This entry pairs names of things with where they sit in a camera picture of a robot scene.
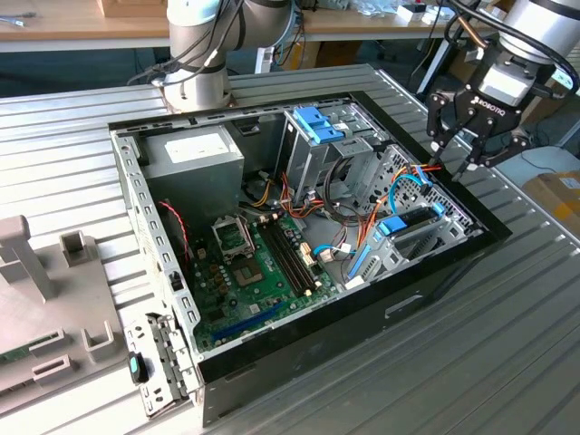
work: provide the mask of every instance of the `slotted aluminum surface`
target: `slotted aluminum surface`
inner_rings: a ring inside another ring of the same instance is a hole
[[[366,91],[427,146],[425,113],[386,74],[349,66],[232,80],[239,102]],[[139,86],[0,101],[0,217],[29,217],[33,247],[81,228],[99,242],[121,321],[154,310],[106,123],[167,113]],[[465,150],[445,153],[459,165]],[[208,433],[573,433],[580,428],[577,245],[498,173],[463,182],[514,236],[448,296]],[[192,405],[147,421],[126,367],[0,420],[0,433],[200,433]]]

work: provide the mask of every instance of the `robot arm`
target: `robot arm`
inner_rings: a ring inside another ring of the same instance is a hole
[[[171,59],[133,77],[154,81],[178,111],[226,106],[230,86],[226,52],[279,44],[292,33],[295,0],[169,0]]]
[[[555,65],[572,78],[569,94],[578,90],[578,74],[565,56],[580,40],[580,5],[577,0],[517,0],[502,24],[473,11],[461,0],[450,2],[470,34],[473,29],[465,24],[462,15],[471,15],[500,31],[498,43],[474,38],[484,54],[462,89],[456,93],[434,92],[426,102],[427,134],[433,139],[431,148],[435,152],[430,164],[440,159],[445,147],[462,129],[476,136],[471,153],[455,174],[454,179],[459,179],[465,170],[474,170],[480,165],[493,167],[529,148],[529,138],[518,127],[524,109],[534,96],[565,97],[541,84],[552,75]],[[441,111],[452,102],[456,123],[446,128]],[[486,153],[489,138],[509,131],[511,140],[503,150]]]

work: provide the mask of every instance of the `blue latch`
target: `blue latch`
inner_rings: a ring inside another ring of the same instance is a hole
[[[423,184],[426,184],[427,186],[429,186],[430,188],[433,187],[433,183],[431,183],[429,181],[429,179],[427,178],[427,176],[425,175],[425,172],[423,172],[423,169],[421,169],[421,166],[416,166],[415,169],[417,170],[417,175],[419,175],[420,180],[423,182]]]
[[[385,236],[396,233],[397,231],[401,231],[406,227],[407,224],[405,224],[398,216],[387,217],[379,224],[379,229]]]
[[[328,121],[328,117],[315,107],[296,107],[294,116],[302,127],[312,134],[312,139],[316,143],[327,143],[344,138],[344,133],[335,130]]]
[[[437,216],[439,218],[442,218],[443,215],[445,214],[445,208],[443,207],[443,204],[441,204],[440,202],[434,203],[431,208],[435,213],[437,213]]]

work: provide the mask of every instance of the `green circuit board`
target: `green circuit board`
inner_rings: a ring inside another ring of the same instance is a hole
[[[26,344],[22,347],[17,347],[16,349],[0,353],[0,364],[13,363],[14,361],[22,360],[27,357],[30,354],[28,348],[31,345],[33,344]]]
[[[280,218],[277,225],[286,234],[292,232],[295,245],[302,241],[300,231],[290,217]],[[206,236],[203,239],[206,242],[205,257],[197,255],[193,265],[194,300],[201,313],[201,321],[194,335],[202,352],[337,294],[330,276],[320,269],[319,273],[312,273],[313,279],[320,283],[312,295],[296,296],[256,224],[249,224],[249,233],[256,247],[254,256],[250,259],[238,257],[231,264],[224,262],[215,238]],[[238,279],[251,280],[260,276],[259,281],[251,284],[242,286],[238,283]],[[227,337],[216,338],[226,328],[260,315],[267,318]]]

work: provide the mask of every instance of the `blue pcie slot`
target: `blue pcie slot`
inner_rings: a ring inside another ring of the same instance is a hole
[[[354,263],[353,268],[348,273],[348,279],[353,279],[354,278],[354,276],[356,275],[356,273],[358,272],[358,270],[361,268],[361,264],[363,263],[364,259],[366,258],[366,256],[369,255],[369,252],[371,252],[371,247],[368,246],[368,245],[366,245],[362,249],[362,252],[359,255],[359,257],[357,258],[356,263]]]
[[[221,331],[217,331],[216,333],[211,334],[211,338],[214,341],[221,340],[223,338],[229,337],[230,335],[241,333],[242,331],[245,331],[247,328],[250,328],[252,326],[256,326],[257,324],[265,322],[266,320],[274,317],[276,312],[280,308],[282,308],[282,306],[284,304],[285,304],[284,302],[281,302],[279,304],[274,305],[272,308],[269,308],[269,309],[263,311],[262,313],[258,313],[256,315],[254,315],[246,320],[242,320],[241,322],[238,322],[236,324],[232,324],[231,326],[228,326],[227,328],[224,328]]]

